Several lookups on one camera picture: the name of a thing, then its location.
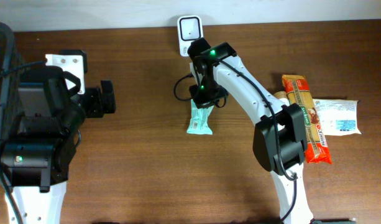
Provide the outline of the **mint green snack pouch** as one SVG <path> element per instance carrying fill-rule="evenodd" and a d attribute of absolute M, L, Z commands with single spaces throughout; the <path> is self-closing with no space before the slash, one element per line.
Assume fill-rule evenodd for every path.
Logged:
<path fill-rule="evenodd" d="M 214 106 L 198 109 L 193 100 L 191 102 L 191 119 L 187 134 L 212 135 L 213 131 L 208 125 L 208 117 Z"/>

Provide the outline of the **white tube with gold cap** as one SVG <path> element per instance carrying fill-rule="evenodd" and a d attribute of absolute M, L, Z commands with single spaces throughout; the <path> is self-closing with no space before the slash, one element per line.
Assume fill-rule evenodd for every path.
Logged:
<path fill-rule="evenodd" d="M 273 94 L 278 100 L 282 101 L 286 106 L 290 106 L 290 101 L 285 91 L 278 91 Z"/>

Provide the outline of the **orange pasta package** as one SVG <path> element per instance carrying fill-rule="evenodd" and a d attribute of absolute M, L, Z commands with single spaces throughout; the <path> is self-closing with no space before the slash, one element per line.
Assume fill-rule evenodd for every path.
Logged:
<path fill-rule="evenodd" d="M 296 103 L 303 112 L 308 141 L 305 151 L 307 163 L 332 164 L 329 147 L 306 78 L 301 75 L 282 75 L 282 83 L 290 104 Z"/>

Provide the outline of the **yellow snack bag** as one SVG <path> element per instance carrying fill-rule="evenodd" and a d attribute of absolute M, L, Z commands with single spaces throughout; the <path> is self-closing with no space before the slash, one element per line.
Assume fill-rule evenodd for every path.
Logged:
<path fill-rule="evenodd" d="M 361 134 L 357 125 L 357 100 L 314 99 L 326 136 Z"/>

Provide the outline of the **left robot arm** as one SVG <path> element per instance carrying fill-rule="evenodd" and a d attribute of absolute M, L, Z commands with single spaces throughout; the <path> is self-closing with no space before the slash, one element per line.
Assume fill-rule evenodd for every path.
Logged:
<path fill-rule="evenodd" d="M 116 110 L 112 82 L 85 87 L 83 50 L 23 62 L 0 50 L 0 183 L 11 223 L 58 223 L 81 125 Z"/>

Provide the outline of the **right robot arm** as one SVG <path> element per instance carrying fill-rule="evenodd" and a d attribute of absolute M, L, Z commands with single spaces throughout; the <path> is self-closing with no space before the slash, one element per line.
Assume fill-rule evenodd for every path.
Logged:
<path fill-rule="evenodd" d="M 207 108 L 231 95 L 252 121 L 254 156 L 272 176 L 280 223 L 313 223 L 302 179 L 307 139 L 301 107 L 287 106 L 269 93 L 227 42 L 212 47 L 196 39 L 188 56 L 196 79 L 190 87 L 195 105 Z"/>

